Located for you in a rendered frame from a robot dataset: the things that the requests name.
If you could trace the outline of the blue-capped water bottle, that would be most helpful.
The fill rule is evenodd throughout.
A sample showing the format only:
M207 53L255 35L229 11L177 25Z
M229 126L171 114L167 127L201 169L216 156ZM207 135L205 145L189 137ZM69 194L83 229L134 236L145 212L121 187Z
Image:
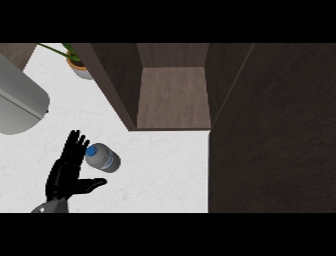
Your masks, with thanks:
M106 173L114 173L121 167L121 158L102 143L94 143L86 150L87 164Z

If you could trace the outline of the green potted plant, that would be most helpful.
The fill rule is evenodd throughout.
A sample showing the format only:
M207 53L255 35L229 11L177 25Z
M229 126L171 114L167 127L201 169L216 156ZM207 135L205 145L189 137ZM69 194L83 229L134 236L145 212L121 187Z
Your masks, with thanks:
M74 71L74 73L86 80L91 80L91 74L90 71L84 65L83 59L78 56L77 51L74 50L74 47L69 43L63 43L62 46L65 48L65 51L58 50L56 48L47 46L43 43L38 43L38 46L44 47L46 49L52 50L55 53L62 55L66 58L68 65Z

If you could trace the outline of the dark wooden cabinet door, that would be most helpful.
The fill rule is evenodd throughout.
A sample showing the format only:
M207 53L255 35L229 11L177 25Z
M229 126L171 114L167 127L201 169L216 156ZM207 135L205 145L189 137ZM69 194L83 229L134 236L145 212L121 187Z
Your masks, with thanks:
M336 213L336 43L251 47L210 133L208 211Z

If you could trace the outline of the dark wooden cabinet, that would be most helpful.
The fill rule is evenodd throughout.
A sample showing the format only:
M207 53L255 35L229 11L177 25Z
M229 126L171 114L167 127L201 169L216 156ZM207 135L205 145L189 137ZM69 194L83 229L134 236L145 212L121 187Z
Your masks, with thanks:
M74 49L128 130L213 128L249 43L77 43Z

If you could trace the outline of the pale grey rounded appliance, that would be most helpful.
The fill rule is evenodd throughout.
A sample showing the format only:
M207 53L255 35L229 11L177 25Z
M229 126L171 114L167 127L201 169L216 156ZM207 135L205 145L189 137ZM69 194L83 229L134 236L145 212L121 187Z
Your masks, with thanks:
M0 133L28 131L43 120L49 106L47 92L0 53Z

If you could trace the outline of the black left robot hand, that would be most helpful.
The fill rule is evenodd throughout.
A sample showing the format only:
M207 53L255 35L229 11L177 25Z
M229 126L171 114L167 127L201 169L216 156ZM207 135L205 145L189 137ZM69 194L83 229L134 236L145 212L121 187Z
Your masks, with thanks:
M46 182L46 197L69 199L72 195L89 194L108 183L105 178L81 179L81 165L90 141L80 130L72 130L65 142L60 158L56 160Z

